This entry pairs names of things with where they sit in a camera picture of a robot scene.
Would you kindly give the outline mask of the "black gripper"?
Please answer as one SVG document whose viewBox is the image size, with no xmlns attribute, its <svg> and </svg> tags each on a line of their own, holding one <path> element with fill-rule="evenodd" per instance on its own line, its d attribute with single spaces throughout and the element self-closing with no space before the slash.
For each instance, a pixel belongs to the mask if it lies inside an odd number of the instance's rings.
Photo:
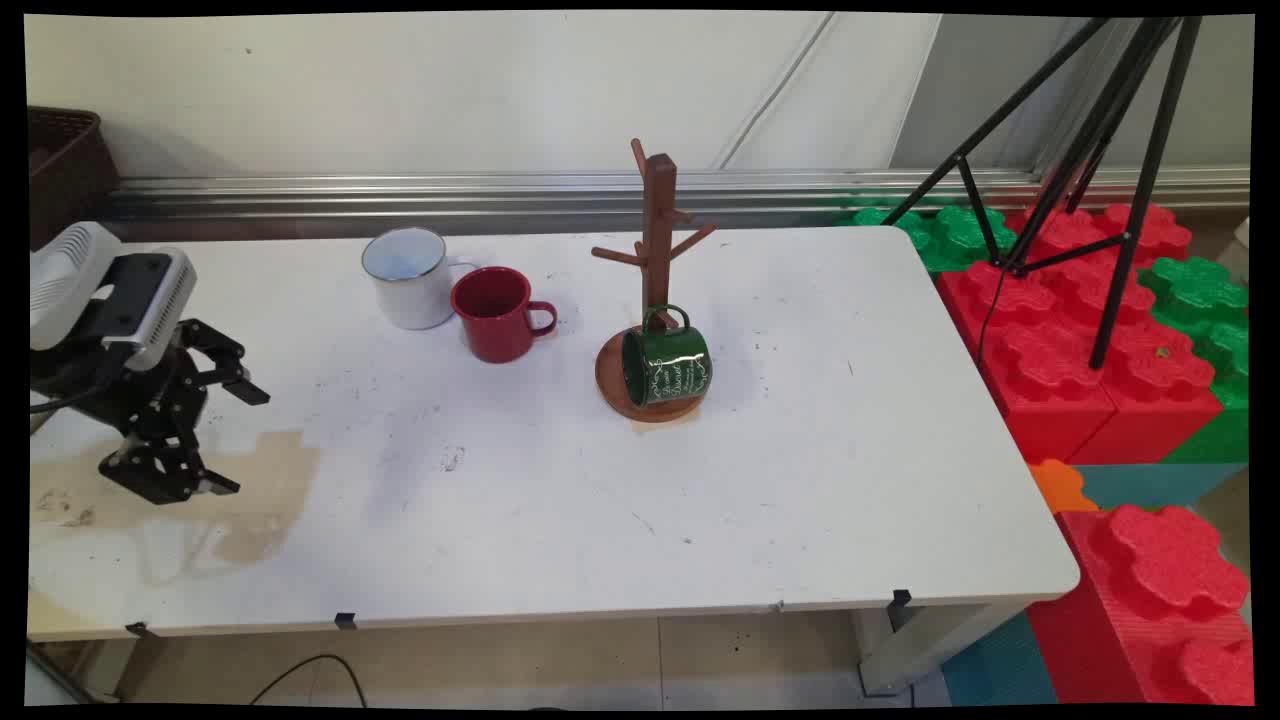
<svg viewBox="0 0 1280 720">
<path fill-rule="evenodd" d="M 212 363 L 196 370 L 189 351 Z M 157 364 L 125 366 L 136 346 L 99 337 L 29 351 L 29 387 L 55 404 L 124 434 L 122 446 L 99 462 L 99 473 L 154 505 L 180 503 L 197 495 L 236 495 L 241 484 L 202 460 L 195 415 L 209 386 L 221 386 L 243 404 L 271 396 L 251 380 L 244 346 L 207 323 L 178 324 Z"/>
</svg>

